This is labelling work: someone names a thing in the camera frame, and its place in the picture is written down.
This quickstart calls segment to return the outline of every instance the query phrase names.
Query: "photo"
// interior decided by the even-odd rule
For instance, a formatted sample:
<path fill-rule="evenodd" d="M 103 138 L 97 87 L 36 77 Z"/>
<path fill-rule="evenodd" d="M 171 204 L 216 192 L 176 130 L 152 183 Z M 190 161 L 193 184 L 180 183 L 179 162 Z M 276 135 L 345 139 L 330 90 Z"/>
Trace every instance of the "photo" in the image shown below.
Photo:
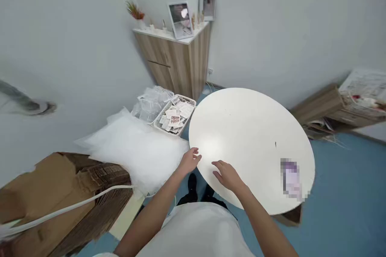
<path fill-rule="evenodd" d="M 193 30 L 191 16 L 189 15 L 188 10 L 188 3 L 173 3 L 168 6 L 176 39 L 192 37 Z"/>
<path fill-rule="evenodd" d="M 213 21 L 215 16 L 216 0 L 199 0 L 200 13 L 204 12 L 204 21 Z"/>

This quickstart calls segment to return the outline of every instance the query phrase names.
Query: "black shoe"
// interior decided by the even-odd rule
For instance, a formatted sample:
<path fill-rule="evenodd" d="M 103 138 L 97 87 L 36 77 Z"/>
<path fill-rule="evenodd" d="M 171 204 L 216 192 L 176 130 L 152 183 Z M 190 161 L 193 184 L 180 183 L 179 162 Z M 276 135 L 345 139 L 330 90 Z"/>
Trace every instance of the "black shoe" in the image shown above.
<path fill-rule="evenodd" d="M 211 188 L 211 186 L 206 184 L 205 192 L 204 192 L 204 195 L 202 196 L 201 202 L 210 202 L 209 200 L 210 198 L 213 197 L 213 194 L 214 194 L 214 190 Z"/>
<path fill-rule="evenodd" d="M 194 173 L 191 173 L 190 176 L 189 176 L 189 179 L 188 179 L 189 194 L 197 195 L 196 187 L 197 187 L 196 175 Z"/>

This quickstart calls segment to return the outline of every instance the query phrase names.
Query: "white frame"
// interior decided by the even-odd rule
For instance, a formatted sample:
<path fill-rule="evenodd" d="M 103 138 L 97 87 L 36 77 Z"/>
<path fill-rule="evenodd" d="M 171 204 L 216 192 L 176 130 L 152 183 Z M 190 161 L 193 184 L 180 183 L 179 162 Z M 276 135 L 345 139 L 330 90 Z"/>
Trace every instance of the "white frame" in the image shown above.
<path fill-rule="evenodd" d="M 187 36 L 182 36 L 182 37 L 177 38 L 176 28 L 174 26 L 173 17 L 172 17 L 172 12 L 170 11 L 170 5 L 178 5 L 178 4 L 186 4 L 186 7 L 188 9 L 188 14 L 189 14 L 190 29 L 192 31 L 192 35 L 187 35 Z M 194 36 L 194 30 L 193 30 L 193 26 L 192 26 L 192 15 L 190 13 L 188 2 L 187 1 L 170 2 L 167 5 L 168 5 L 168 11 L 169 11 L 170 20 L 172 21 L 172 27 L 173 27 L 173 32 L 174 32 L 175 39 L 179 40 L 179 39 L 185 39 L 185 38 L 193 37 Z"/>
<path fill-rule="evenodd" d="M 217 0 L 214 0 L 213 16 L 205 16 L 204 15 L 204 21 L 214 21 L 214 19 L 216 17 L 216 2 L 217 2 Z M 200 16 L 202 14 L 203 6 L 204 6 L 204 0 L 199 0 L 199 13 L 200 13 Z"/>

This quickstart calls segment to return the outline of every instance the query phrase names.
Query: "flower vase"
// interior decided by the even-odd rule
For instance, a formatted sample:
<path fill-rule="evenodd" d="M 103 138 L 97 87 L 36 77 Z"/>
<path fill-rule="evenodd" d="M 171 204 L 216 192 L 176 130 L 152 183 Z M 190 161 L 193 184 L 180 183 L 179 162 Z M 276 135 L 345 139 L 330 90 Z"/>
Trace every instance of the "flower vase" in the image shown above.
<path fill-rule="evenodd" d="M 138 25 L 138 28 L 141 30 L 146 29 L 146 25 L 143 19 L 137 19 L 137 25 Z"/>

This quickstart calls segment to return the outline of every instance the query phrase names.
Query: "tabletop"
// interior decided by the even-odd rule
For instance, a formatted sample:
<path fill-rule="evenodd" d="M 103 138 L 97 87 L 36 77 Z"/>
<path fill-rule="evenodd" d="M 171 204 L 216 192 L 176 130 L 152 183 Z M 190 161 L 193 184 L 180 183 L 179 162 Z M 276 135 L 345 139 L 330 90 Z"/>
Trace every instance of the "tabletop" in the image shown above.
<path fill-rule="evenodd" d="M 254 90 L 226 88 L 204 98 L 191 117 L 189 142 L 202 155 L 197 168 L 205 181 L 239 208 L 213 175 L 212 161 L 230 163 L 270 215 L 297 207 L 314 183 L 314 154 L 303 128 L 280 103 Z M 298 166 L 301 199 L 283 192 L 281 158 Z"/>

